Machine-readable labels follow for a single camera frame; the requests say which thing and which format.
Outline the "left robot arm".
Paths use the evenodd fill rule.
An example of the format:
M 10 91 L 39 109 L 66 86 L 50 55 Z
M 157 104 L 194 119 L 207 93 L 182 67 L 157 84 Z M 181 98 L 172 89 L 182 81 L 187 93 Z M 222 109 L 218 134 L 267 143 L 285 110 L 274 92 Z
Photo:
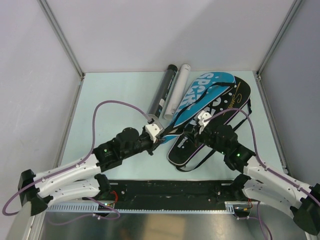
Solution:
M 107 199 L 112 188 L 104 172 L 142 152 L 152 155 L 168 141 L 165 131 L 155 123 L 145 125 L 142 132 L 127 127 L 83 158 L 65 166 L 40 173 L 31 169 L 23 171 L 18 183 L 20 203 L 22 206 L 30 203 L 30 214 L 35 216 L 60 202 L 79 198 Z

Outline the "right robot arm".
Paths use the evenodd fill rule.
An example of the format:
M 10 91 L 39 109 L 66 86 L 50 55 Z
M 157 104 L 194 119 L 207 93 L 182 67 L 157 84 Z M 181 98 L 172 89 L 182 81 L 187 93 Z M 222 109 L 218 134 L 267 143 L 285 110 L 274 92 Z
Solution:
M 317 236 L 320 233 L 320 185 L 311 186 L 299 181 L 258 159 L 258 153 L 238 141 L 230 125 L 216 128 L 210 124 L 195 126 L 188 135 L 223 154 L 225 164 L 243 183 L 231 187 L 232 197 L 238 201 L 245 197 L 263 202 L 293 219 L 304 232 Z

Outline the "black shuttlecock tube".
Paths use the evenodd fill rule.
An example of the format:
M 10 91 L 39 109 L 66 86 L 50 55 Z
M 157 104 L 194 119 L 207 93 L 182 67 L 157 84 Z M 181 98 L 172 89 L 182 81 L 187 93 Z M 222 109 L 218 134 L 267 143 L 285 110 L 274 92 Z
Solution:
M 148 110 L 148 115 L 151 118 L 158 119 L 160 117 L 177 71 L 176 65 L 168 65 Z

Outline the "blue racket bag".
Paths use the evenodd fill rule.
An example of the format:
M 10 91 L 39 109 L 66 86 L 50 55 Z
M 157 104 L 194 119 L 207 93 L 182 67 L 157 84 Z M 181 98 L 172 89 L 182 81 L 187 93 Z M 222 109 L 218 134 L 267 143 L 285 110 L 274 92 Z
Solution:
M 235 83 L 235 76 L 227 72 L 211 71 L 198 76 L 186 91 L 172 120 L 161 134 L 164 142 L 180 136 L 198 112 L 231 90 Z

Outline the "white shuttlecock tube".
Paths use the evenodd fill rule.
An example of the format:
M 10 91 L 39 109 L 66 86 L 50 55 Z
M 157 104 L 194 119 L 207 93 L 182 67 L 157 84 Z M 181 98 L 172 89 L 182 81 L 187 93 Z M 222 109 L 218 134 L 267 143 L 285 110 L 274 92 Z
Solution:
M 189 64 L 183 64 L 181 66 L 163 116 L 167 121 L 173 119 L 173 116 L 178 109 L 180 102 L 182 101 L 190 72 L 191 66 Z

